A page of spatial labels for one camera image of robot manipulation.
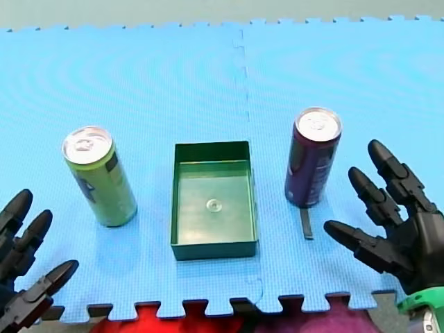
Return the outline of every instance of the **robotic hand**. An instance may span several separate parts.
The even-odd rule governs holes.
[[[78,267],[76,260],[64,262],[30,289],[14,291],[15,279],[24,276],[34,263],[35,251],[52,222],[52,213],[44,210],[22,237],[15,237],[32,201],[32,193],[24,189],[0,212],[0,333],[30,327],[53,304],[51,296],[68,282]]]
[[[408,297],[398,309],[410,315],[410,332],[444,333],[444,216],[410,168],[383,144],[372,140],[368,153],[387,191],[378,189],[358,168],[352,167],[348,177],[367,215],[384,227],[386,238],[338,221],[325,222],[324,230],[355,258],[400,281]],[[397,204],[406,207],[406,221]]]

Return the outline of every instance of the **green can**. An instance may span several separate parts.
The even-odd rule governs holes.
[[[106,130],[80,128],[65,138],[62,152],[100,224],[119,227],[134,217],[136,200]]]

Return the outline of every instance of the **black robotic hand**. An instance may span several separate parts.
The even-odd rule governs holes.
[[[49,210],[44,210],[22,237],[16,237],[32,201],[32,193],[24,189],[0,212],[0,333],[30,327],[53,304],[51,296],[68,282],[78,267],[76,260],[69,260],[41,277],[30,289],[14,291],[15,279],[24,276],[33,265],[35,251],[53,218]]]
[[[379,141],[368,144],[368,153],[386,191],[378,189],[358,168],[348,177],[367,215],[384,227],[386,238],[372,237],[358,228],[338,221],[327,221],[324,230],[355,257],[379,273],[397,277],[407,295],[430,287],[444,286],[444,217],[427,199],[424,185],[410,168]],[[409,218],[399,215],[406,207]]]

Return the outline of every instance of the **purple fabric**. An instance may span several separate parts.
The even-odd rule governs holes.
[[[342,298],[330,298],[329,302],[329,311],[305,314],[300,301],[289,301],[284,305],[285,314],[265,318],[255,333],[381,333],[367,311],[348,309]]]

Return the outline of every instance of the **floor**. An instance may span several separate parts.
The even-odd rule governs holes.
[[[0,0],[0,28],[19,30],[27,26],[46,28],[54,24],[77,27],[83,24],[107,26],[141,23],[161,25],[166,22],[248,22],[253,18],[266,18],[276,22],[287,17],[302,22],[308,17],[330,21],[333,17],[358,20],[363,16],[385,18],[389,15],[429,15],[444,17],[442,0]],[[378,309],[370,315],[381,331],[401,333],[407,331],[407,318],[399,316],[393,295],[375,296]],[[27,332],[81,333],[88,332],[92,323],[63,325],[45,322]]]

